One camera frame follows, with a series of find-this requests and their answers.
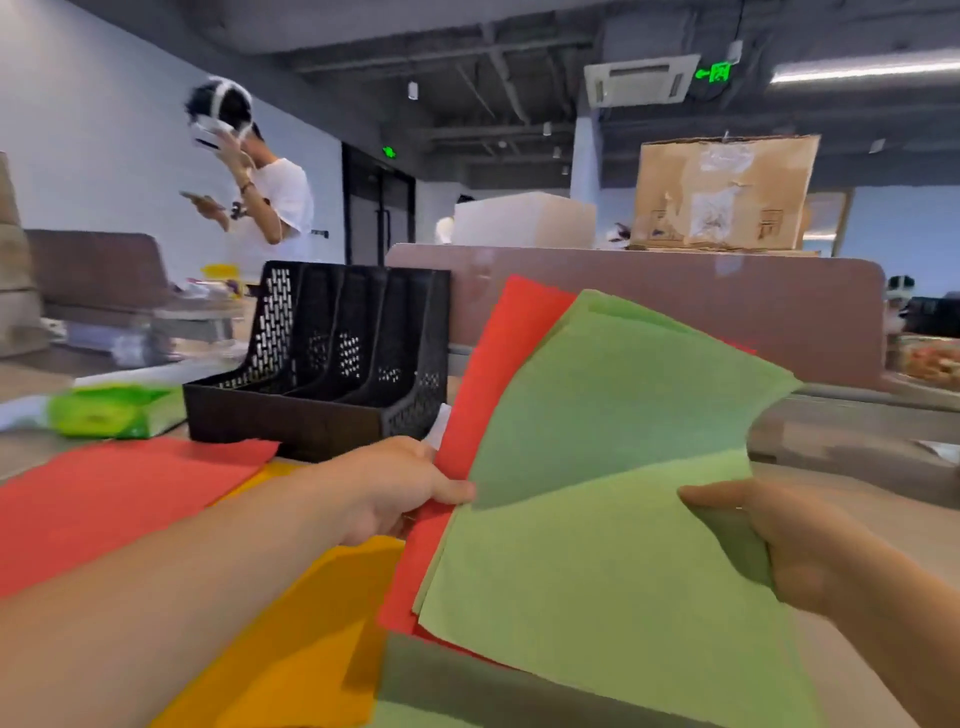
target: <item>ceiling air conditioner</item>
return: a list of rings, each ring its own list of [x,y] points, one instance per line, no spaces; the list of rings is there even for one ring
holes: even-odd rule
[[[594,109],[679,104],[690,88],[700,54],[600,63],[584,68]]]

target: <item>black desk organizer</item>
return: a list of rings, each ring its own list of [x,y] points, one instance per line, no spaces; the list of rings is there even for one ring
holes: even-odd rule
[[[183,387],[190,436],[317,462],[422,438],[446,399],[450,274],[272,261],[240,367]]]

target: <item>door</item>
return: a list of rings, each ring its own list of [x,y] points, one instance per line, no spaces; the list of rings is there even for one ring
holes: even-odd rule
[[[347,263],[383,265],[396,243],[416,238],[416,181],[344,145]]]

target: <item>right hand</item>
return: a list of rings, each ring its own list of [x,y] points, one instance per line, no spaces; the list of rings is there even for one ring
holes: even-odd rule
[[[217,220],[224,214],[223,207],[209,195],[191,198],[190,202],[193,203],[193,207],[207,220]]]
[[[828,616],[830,595],[843,578],[844,553],[874,536],[842,511],[815,497],[757,480],[683,486],[681,500],[696,508],[742,508],[770,548],[777,596],[792,607]]]

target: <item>brown desk divider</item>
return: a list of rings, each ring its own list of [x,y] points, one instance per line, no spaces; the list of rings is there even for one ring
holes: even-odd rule
[[[641,303],[808,383],[882,388],[884,277],[867,260],[399,244],[387,265],[451,271],[454,345],[476,344],[518,275]]]

